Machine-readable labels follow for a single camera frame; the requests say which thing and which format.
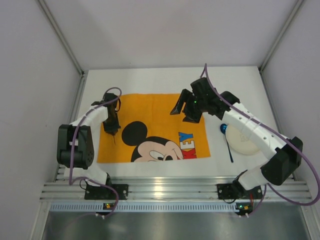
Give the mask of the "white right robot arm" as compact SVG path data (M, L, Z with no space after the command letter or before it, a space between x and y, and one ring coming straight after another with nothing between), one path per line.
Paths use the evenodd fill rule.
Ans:
M235 178L232 185L237 191L249 191L265 184L280 186L301 165L298 152L303 149L303 142L298 137L289 139L265 129L235 95L229 91L218 94L206 77L190 86L192 90L182 90L171 115L184 113L184 122L197 124L203 113L216 116L248 138L265 157L263 163Z

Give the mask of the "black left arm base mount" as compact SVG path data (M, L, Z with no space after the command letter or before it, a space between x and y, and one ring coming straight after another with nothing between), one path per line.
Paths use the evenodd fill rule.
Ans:
M119 200L126 200L129 193L129 185L123 183L113 183L109 174L107 174L106 186L113 188L118 193ZM85 200L116 200L116 194L109 188L94 185L90 181L86 181Z

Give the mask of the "orange Mickey Mouse placemat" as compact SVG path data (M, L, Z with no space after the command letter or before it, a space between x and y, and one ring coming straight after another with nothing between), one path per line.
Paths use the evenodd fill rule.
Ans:
M100 131L97 161L101 164L163 162L210 157L204 119L184 122L170 115L178 93L126 94L120 97L120 129L113 136Z

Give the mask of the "blue metal spoon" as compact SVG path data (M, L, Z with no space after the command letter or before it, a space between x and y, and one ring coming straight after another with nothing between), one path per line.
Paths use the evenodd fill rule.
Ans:
M223 124L220 125L219 128L220 128L220 131L221 131L221 133L223 134L223 136L225 138L225 142L226 142L226 145L227 145L230 162L234 163L234 159L233 159L233 156L232 156L232 153L231 153L230 145L228 143L227 136L226 136L227 127L228 126L225 123L223 123Z

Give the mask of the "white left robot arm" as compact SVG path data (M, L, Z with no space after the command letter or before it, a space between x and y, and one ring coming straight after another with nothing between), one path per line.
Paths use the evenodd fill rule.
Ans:
M80 118L58 128L56 159L69 169L68 183L85 180L93 186L111 186L110 175L103 171L95 160L99 141L94 134L103 130L114 137L121 128L118 111L120 96L106 92L102 100L91 104Z

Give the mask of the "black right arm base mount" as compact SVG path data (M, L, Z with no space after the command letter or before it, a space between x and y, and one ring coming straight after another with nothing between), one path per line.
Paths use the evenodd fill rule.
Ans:
M261 186L245 190L237 180L231 183L218 183L216 188L218 199L226 203L233 203L236 200L260 200L263 196Z

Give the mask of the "cream ceramic plate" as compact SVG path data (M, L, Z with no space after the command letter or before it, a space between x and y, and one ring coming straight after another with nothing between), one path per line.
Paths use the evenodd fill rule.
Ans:
M252 141L230 124L226 127L225 136L229 146L237 153L251 156L260 151Z

